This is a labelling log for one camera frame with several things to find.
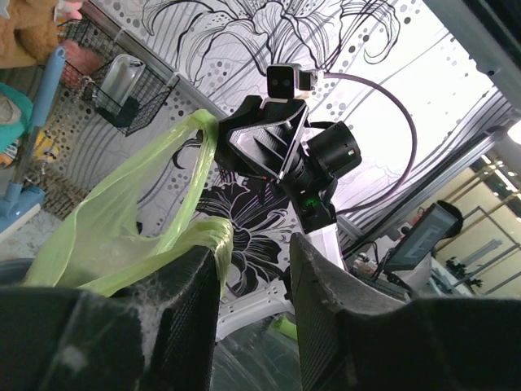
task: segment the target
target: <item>mop handle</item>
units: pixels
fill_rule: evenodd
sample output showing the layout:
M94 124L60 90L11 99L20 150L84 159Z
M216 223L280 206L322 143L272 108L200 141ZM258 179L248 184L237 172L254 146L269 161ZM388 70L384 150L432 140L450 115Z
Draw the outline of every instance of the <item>mop handle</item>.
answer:
M50 106L53 103L56 90L58 89L59 79L62 76L65 66L65 49L58 46L50 55L49 61L43 73L42 82L38 88L38 93L33 106L31 116L31 127L43 127L49 115Z
M36 145L38 133L47 121L50 106L58 89L59 79L62 76L63 66L65 65L65 49L58 46L47 62L43 78L38 88L36 101L33 105L33 113L28 128L28 139L24 143L24 153L16 165L13 183L21 184L24 182L25 172L33 158L33 149Z

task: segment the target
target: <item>camera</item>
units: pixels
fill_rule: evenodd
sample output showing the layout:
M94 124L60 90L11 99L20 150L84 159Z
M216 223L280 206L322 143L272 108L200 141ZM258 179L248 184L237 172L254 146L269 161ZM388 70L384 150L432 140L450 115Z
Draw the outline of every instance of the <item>camera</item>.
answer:
M294 99L314 90L320 71L305 71L299 64L275 64L267 69L268 96L272 99Z

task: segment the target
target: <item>teddy bear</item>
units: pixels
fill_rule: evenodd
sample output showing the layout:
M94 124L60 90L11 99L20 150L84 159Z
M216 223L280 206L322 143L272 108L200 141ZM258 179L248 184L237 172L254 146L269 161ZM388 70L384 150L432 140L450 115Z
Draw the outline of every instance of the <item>teddy bear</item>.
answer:
M10 0L9 19L0 16L0 56L9 57L16 41L44 65L59 44L55 8L58 0Z

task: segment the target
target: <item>green plastic bag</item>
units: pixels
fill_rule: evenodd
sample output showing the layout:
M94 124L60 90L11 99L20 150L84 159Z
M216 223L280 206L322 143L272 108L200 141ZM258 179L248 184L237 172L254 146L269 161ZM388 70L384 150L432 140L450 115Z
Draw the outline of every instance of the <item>green plastic bag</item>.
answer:
M161 236L140 236L138 198L194 130L204 132L190 189L170 227ZM224 291L231 262L230 221L209 217L190 220L204 188L217 146L217 120L199 110L149 143L101 181L62 222L37 255L24 286L85 288L111 296L186 253L209 247L217 260Z

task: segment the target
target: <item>pink object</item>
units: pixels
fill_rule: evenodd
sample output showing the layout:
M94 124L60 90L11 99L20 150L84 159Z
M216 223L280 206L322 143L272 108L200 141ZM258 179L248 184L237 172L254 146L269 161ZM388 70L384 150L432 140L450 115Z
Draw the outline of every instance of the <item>pink object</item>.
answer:
M81 20L83 15L80 13L83 2L63 2L60 11L60 19L68 20Z
M102 67L101 58L91 49L80 47L76 42L68 39L60 44L66 52L67 63L62 73L62 83L67 88L80 88L83 76L90 76Z

